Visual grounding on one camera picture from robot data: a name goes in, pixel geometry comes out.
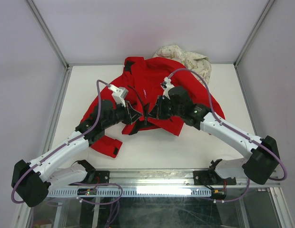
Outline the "red zip jacket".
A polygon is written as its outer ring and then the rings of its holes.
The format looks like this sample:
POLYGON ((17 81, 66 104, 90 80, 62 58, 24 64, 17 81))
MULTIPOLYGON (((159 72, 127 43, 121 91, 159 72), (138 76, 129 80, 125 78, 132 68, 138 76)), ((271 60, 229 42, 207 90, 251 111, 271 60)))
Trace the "red zip jacket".
POLYGON ((214 111, 222 118, 224 113, 214 97, 208 97, 206 88, 185 70, 181 63, 162 57, 144 59, 143 57, 127 57, 124 62, 124 69, 121 76, 114 79, 111 84, 116 87, 124 87, 128 90, 126 100, 132 107, 143 114, 135 123, 127 124, 122 134, 132 135, 138 131, 162 128, 173 135, 178 136, 184 122, 180 117, 171 117, 168 120, 156 120, 147 117, 145 112, 151 111, 155 106, 157 97, 162 95, 164 90, 161 87, 164 78, 175 70, 171 78, 174 86, 182 86, 187 90, 189 96, 196 104, 203 104, 213 107, 214 111))

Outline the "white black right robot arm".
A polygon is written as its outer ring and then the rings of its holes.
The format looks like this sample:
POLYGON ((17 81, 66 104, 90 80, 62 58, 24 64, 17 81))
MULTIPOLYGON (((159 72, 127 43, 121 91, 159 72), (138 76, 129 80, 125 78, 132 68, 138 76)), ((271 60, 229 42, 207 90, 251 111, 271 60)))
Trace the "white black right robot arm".
POLYGON ((148 116, 158 120, 180 117, 186 125, 215 136, 242 155, 240 159, 212 161, 208 179, 213 184, 228 178, 242 177, 263 185, 279 164, 274 138, 261 138, 230 125, 214 114, 211 108, 195 104, 180 86, 171 88, 166 95, 160 95, 148 116))

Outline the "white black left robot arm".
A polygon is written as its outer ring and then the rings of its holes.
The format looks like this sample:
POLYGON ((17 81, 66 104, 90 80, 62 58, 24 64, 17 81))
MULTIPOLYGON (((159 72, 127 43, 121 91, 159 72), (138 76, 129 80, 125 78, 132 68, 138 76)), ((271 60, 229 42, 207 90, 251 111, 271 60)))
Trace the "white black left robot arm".
POLYGON ((120 122, 132 124, 141 116, 142 113, 136 111, 128 101, 113 105, 110 100, 102 100, 93 113, 57 147, 30 162, 20 160, 15 164, 12 192, 32 208, 39 205, 50 192, 66 185, 75 182, 97 184, 95 168, 86 160, 77 161, 74 166, 65 169, 60 169, 60 166, 100 140, 107 128, 120 122))

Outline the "cream green printed cloth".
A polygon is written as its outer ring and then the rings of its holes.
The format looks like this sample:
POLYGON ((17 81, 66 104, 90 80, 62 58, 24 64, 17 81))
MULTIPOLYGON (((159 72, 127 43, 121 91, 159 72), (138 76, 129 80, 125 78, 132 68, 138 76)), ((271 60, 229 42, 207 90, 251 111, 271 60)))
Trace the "cream green printed cloth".
POLYGON ((154 53, 153 57, 162 57, 176 61, 178 62, 177 68, 184 67, 195 72, 191 73, 183 70, 175 73, 172 77, 174 85, 181 85, 196 96, 206 92, 203 83, 209 83, 212 71, 208 57, 196 52, 183 50, 178 45, 163 46, 154 53))

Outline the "aluminium mounting rail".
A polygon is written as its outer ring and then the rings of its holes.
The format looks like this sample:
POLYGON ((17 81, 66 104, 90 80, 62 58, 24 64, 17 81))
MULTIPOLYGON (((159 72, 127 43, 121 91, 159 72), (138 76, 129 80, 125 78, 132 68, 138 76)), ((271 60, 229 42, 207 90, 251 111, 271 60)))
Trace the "aluminium mounting rail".
POLYGON ((178 186, 193 187, 194 171, 197 169, 110 169, 97 168, 98 171, 109 171, 109 182, 122 187, 135 186, 178 186))

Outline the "aluminium right frame post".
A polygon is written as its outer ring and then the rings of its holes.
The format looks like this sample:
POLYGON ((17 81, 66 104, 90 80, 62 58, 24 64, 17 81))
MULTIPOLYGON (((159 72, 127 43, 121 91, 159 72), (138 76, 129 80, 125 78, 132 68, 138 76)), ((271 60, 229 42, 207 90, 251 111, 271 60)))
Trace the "aluminium right frame post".
POLYGON ((273 5, 276 3, 276 0, 268 0, 263 7, 257 21, 255 22, 252 30, 250 31, 244 45, 242 46, 240 53, 238 54, 235 62, 234 67, 237 68, 242 61, 243 57, 245 56, 247 50, 249 49, 250 45, 254 41, 255 37, 257 36, 260 28, 262 27, 266 17, 268 16, 269 12, 271 11, 273 5))

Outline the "aluminium frame post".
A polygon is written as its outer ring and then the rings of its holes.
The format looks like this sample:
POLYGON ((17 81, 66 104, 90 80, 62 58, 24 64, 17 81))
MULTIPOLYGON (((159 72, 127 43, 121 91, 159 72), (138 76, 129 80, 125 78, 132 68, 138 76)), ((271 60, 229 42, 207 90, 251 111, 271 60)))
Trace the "aluminium frame post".
POLYGON ((237 68, 242 61, 243 57, 245 56, 247 50, 249 49, 250 45, 254 41, 255 37, 257 36, 260 28, 262 27, 266 17, 268 16, 269 12, 271 11, 273 5, 276 3, 276 0, 268 0, 263 7, 257 21, 255 22, 252 30, 250 31, 244 45, 242 46, 240 53, 238 54, 235 62, 234 67, 237 68))
POLYGON ((45 38, 49 42, 51 48, 53 49, 54 53, 56 54, 57 58, 59 59, 60 63, 64 66, 65 70, 69 69, 69 63, 67 62, 66 58, 64 57, 62 51, 60 50, 54 36, 52 35, 49 27, 47 26, 40 10, 38 9, 36 3, 33 0, 25 0, 28 8, 30 9, 31 13, 33 14, 35 20, 37 21, 39 27, 41 28, 45 38))

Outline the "aluminium left frame post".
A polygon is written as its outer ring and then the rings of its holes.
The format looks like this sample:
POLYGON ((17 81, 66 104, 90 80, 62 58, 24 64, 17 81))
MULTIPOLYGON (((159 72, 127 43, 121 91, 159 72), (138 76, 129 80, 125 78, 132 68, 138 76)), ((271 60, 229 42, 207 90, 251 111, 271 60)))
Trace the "aluminium left frame post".
POLYGON ((54 53, 56 54, 57 58, 59 59, 60 63, 64 66, 65 70, 69 69, 69 63, 67 62, 66 58, 64 57, 62 51, 60 50, 54 36, 52 35, 49 27, 47 26, 40 10, 38 9, 36 3, 33 0, 25 0, 28 8, 30 9, 31 13, 33 14, 35 20, 37 21, 39 27, 41 28, 45 38, 49 42, 51 48, 53 49, 54 53))

